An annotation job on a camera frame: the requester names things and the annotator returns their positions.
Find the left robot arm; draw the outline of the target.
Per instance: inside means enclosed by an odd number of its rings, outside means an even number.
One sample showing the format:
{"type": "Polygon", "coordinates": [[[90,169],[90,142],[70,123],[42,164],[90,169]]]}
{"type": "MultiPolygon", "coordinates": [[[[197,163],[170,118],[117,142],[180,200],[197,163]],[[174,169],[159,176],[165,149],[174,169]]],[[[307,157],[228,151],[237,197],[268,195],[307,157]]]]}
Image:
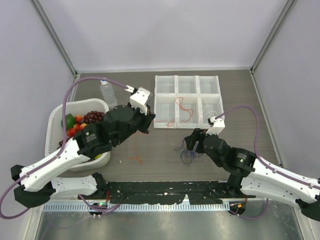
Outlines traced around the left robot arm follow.
{"type": "Polygon", "coordinates": [[[100,173],[72,178],[60,178],[60,174],[110,152],[137,131],[148,134],[155,117],[150,110],[143,113],[130,104],[118,105],[106,112],[102,121],[86,125],[65,146],[46,158],[29,166],[13,166],[11,177],[20,181],[13,191],[14,199],[27,208],[38,207],[53,198],[83,196],[102,199],[108,186],[100,173]]]}

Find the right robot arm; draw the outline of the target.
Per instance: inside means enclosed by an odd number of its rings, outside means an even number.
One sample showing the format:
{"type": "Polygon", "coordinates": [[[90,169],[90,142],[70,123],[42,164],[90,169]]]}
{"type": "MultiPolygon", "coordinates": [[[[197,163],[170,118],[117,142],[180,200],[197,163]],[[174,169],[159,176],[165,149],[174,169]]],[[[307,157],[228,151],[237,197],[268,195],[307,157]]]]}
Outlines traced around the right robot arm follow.
{"type": "Polygon", "coordinates": [[[272,199],[297,208],[307,218],[320,219],[320,181],[299,175],[263,159],[249,150],[231,147],[217,134],[196,128],[184,139],[188,150],[206,154],[228,172],[226,193],[272,199]]]}

